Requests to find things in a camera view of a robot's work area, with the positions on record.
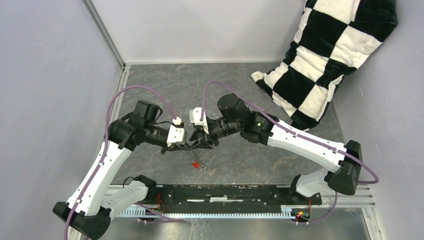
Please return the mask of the large metal keyring plate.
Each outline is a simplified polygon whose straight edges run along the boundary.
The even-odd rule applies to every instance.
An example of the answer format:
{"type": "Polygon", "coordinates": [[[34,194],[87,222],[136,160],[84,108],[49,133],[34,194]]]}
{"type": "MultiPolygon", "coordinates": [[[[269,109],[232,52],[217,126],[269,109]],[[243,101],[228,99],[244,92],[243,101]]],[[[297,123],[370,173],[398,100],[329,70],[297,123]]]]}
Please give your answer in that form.
{"type": "Polygon", "coordinates": [[[192,163],[195,162],[195,163],[199,164],[200,168],[198,168],[198,169],[202,169],[202,170],[206,169],[205,164],[203,162],[203,159],[200,157],[200,155],[195,150],[193,150],[193,149],[189,150],[188,154],[192,159],[192,163]]]}

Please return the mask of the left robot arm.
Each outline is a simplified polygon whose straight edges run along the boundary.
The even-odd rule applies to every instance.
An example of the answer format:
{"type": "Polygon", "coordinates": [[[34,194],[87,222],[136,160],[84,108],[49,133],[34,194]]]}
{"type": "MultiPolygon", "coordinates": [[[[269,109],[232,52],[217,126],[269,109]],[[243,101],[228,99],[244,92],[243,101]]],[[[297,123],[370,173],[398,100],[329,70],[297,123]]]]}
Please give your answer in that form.
{"type": "Polygon", "coordinates": [[[58,201],[53,213],[91,240],[100,239],[112,220],[132,204],[153,203],[157,190],[134,180],[117,193],[106,197],[112,180],[126,159],[142,143],[161,147],[164,151],[183,145],[187,133],[180,117],[172,119],[169,128],[159,127],[163,110],[156,104],[139,100],[130,113],[108,125],[108,135],[100,152],[77,190],[67,201],[58,201]]]}

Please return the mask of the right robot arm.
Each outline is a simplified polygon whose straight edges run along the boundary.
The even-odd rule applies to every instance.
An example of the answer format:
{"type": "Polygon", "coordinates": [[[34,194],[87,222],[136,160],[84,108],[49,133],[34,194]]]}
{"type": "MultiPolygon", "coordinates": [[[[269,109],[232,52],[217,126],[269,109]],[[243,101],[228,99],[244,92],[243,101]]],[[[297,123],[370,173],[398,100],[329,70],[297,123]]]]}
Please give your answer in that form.
{"type": "Polygon", "coordinates": [[[358,142],[350,140],[344,144],[303,132],[273,115],[250,110],[234,93],[222,96],[217,106],[222,115],[217,119],[207,117],[201,107],[190,110],[194,126],[192,149],[213,149],[220,138],[240,134],[250,143],[288,150],[322,167],[293,179],[288,191],[293,203],[302,204],[318,193],[356,193],[362,169],[358,142]]]}

